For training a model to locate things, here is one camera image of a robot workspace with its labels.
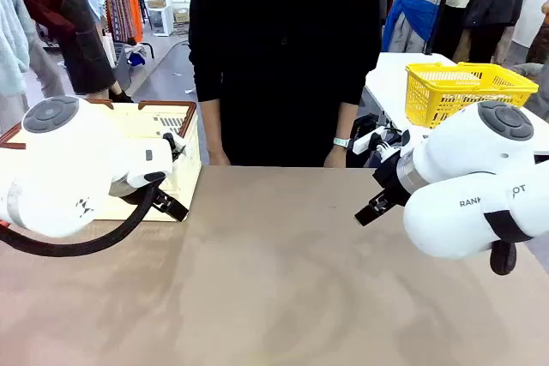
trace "brown tabletop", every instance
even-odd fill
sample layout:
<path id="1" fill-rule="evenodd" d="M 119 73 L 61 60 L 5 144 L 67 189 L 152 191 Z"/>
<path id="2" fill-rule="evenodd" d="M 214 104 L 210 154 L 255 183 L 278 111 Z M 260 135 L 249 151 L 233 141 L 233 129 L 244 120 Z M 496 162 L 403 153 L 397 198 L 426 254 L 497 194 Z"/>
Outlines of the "brown tabletop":
<path id="1" fill-rule="evenodd" d="M 423 255 L 401 209 L 354 222 L 377 191 L 368 171 L 209 167 L 183 224 L 82 258 L 0 245 L 0 364 L 547 364 L 549 279 L 527 249 L 506 278 L 488 254 Z"/>

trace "dark apron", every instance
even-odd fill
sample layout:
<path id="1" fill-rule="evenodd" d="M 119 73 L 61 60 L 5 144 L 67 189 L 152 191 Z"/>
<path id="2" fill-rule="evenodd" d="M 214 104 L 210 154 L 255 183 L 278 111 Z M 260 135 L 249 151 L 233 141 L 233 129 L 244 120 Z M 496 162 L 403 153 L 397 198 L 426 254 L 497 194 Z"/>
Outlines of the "dark apron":
<path id="1" fill-rule="evenodd" d="M 93 94 L 111 87 L 116 80 L 87 0 L 63 0 L 59 14 L 76 28 L 73 39 L 59 40 L 75 93 Z"/>

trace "orange garment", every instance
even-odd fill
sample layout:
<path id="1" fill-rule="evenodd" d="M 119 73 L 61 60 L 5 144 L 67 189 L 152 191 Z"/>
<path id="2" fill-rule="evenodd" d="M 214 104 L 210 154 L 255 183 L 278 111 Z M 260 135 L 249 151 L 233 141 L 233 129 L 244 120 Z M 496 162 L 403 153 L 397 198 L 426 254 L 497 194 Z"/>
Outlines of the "orange garment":
<path id="1" fill-rule="evenodd" d="M 130 0 L 131 18 L 136 27 L 136 36 L 134 39 L 137 43 L 143 41 L 143 20 L 141 18 L 141 9 L 139 8 L 139 0 Z"/>

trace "yellow basket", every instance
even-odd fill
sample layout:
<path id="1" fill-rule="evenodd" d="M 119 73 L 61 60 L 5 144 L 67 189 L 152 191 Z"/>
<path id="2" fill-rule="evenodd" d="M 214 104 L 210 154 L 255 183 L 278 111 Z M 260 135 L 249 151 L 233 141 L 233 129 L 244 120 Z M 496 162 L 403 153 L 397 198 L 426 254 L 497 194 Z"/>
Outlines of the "yellow basket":
<path id="1" fill-rule="evenodd" d="M 496 64 L 409 64 L 406 114 L 410 122 L 434 129 L 465 106 L 497 100 L 522 107 L 538 85 Z"/>

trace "person's right hand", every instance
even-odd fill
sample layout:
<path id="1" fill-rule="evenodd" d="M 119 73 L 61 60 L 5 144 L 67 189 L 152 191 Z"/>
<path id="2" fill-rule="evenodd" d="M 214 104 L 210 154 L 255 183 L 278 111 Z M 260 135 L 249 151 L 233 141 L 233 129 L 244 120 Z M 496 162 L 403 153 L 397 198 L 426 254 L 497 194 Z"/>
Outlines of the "person's right hand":
<path id="1" fill-rule="evenodd" d="M 231 161 L 226 156 L 225 152 L 215 152 L 209 154 L 209 164 L 210 166 L 230 166 Z"/>

